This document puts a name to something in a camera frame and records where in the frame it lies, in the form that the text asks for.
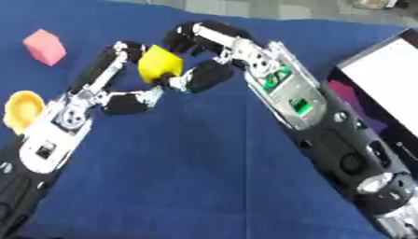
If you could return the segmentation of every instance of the blue fabric surface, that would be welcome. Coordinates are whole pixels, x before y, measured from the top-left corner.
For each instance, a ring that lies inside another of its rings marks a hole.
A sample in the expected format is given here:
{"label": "blue fabric surface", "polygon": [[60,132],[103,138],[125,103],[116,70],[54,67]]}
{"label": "blue fabric surface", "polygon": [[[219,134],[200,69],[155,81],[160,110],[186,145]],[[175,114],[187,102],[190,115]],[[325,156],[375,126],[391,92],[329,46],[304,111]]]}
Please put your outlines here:
{"label": "blue fabric surface", "polygon": [[[260,42],[282,40],[319,78],[396,34],[394,26],[215,17],[96,1],[0,1],[0,103],[14,91],[46,100],[106,44],[160,44],[183,21],[216,19]],[[33,60],[21,41],[43,28],[66,58]],[[208,57],[186,58],[187,67]],[[121,89],[142,87],[134,69]],[[0,144],[12,138],[0,128]],[[50,195],[21,231],[34,238],[383,238],[319,176],[246,88],[240,74],[198,95],[167,93],[145,114],[100,112]]]}

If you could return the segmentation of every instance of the pink cube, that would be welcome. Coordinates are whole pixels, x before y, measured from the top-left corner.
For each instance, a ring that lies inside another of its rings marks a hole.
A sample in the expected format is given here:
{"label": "pink cube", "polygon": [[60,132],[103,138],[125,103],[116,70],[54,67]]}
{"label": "pink cube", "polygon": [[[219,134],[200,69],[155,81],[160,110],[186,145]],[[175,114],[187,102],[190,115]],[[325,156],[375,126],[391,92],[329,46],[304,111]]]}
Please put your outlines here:
{"label": "pink cube", "polygon": [[23,40],[23,45],[32,56],[41,63],[53,66],[62,59],[66,52],[58,36],[39,29]]}

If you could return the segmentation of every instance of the yellow cup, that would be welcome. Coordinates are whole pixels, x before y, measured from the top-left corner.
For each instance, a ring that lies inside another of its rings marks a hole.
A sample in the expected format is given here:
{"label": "yellow cup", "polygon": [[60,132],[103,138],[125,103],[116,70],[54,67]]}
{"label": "yellow cup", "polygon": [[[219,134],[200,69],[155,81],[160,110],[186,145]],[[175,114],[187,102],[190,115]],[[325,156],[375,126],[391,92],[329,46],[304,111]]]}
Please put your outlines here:
{"label": "yellow cup", "polygon": [[152,45],[138,61],[138,72],[145,83],[152,83],[164,73],[180,76],[183,59],[157,45]]}
{"label": "yellow cup", "polygon": [[3,122],[15,134],[22,134],[44,109],[42,98],[32,91],[17,91],[5,105]]}

